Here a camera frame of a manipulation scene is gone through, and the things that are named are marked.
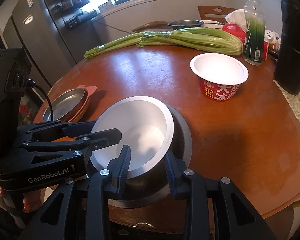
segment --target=green bottle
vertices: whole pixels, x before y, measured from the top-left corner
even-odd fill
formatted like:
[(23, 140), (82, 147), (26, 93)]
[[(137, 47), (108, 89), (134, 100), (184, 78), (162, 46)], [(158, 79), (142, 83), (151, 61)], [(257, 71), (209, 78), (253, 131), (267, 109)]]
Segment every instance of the green bottle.
[(265, 41), (266, 17), (261, 11), (260, 0), (248, 0), (244, 5), (247, 34), (242, 49), (245, 61), (259, 66), (263, 60), (263, 48)]

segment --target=red paper bowl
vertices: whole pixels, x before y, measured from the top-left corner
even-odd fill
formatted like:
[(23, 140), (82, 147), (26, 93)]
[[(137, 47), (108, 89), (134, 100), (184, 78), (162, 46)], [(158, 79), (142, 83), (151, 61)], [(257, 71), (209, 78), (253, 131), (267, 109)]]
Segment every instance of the red paper bowl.
[(213, 101), (227, 101), (248, 78), (248, 70), (233, 57), (205, 53), (194, 57), (191, 70), (198, 76), (201, 92)]

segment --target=barcode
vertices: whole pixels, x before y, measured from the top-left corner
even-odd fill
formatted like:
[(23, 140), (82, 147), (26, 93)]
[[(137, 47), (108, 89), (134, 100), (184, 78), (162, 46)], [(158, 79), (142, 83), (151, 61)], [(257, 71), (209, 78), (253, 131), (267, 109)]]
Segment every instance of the barcode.
[(254, 54), (254, 61), (259, 61), (260, 59), (260, 50), (256, 49), (256, 53)]

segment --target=refrigerator sticker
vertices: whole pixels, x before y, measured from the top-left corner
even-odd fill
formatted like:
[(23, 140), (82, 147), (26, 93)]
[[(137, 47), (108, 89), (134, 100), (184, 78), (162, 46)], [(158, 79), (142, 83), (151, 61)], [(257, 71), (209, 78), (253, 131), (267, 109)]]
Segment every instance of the refrigerator sticker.
[(27, 0), (27, 3), (29, 5), (29, 8), (31, 8), (33, 6), (33, 1), (32, 0)]

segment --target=celery bunch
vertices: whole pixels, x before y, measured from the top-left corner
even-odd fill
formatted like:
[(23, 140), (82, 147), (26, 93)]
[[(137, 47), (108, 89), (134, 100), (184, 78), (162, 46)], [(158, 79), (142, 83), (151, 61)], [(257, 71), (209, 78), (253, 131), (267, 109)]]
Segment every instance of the celery bunch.
[(148, 45), (181, 45), (206, 52), (240, 55), (242, 42), (236, 36), (218, 29), (187, 28), (169, 32), (143, 32), (128, 35), (105, 45), (87, 51), (84, 58), (92, 58), (107, 51), (137, 44)]

